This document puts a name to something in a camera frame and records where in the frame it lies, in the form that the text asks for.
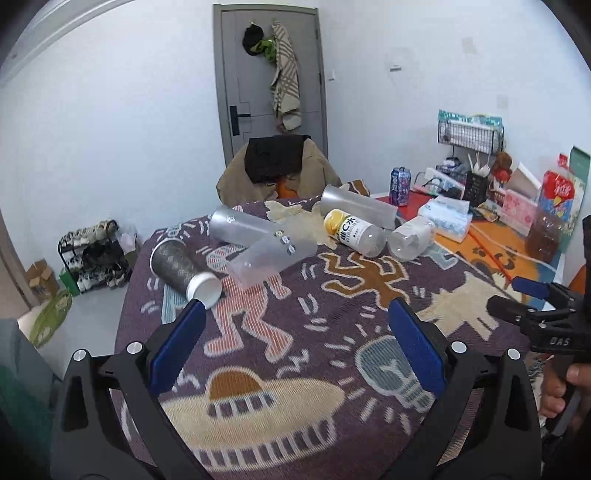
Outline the person's right hand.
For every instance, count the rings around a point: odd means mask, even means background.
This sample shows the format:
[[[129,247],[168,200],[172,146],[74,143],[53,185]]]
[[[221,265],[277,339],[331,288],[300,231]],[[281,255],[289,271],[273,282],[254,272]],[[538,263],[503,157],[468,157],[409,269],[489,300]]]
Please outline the person's right hand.
[[[550,356],[544,365],[543,382],[539,413],[546,418],[555,418],[566,407],[564,396],[567,384],[581,390],[581,404],[574,415],[571,425],[577,429],[585,420],[590,410],[591,367],[587,363],[572,364],[562,380],[553,365],[554,357]]]

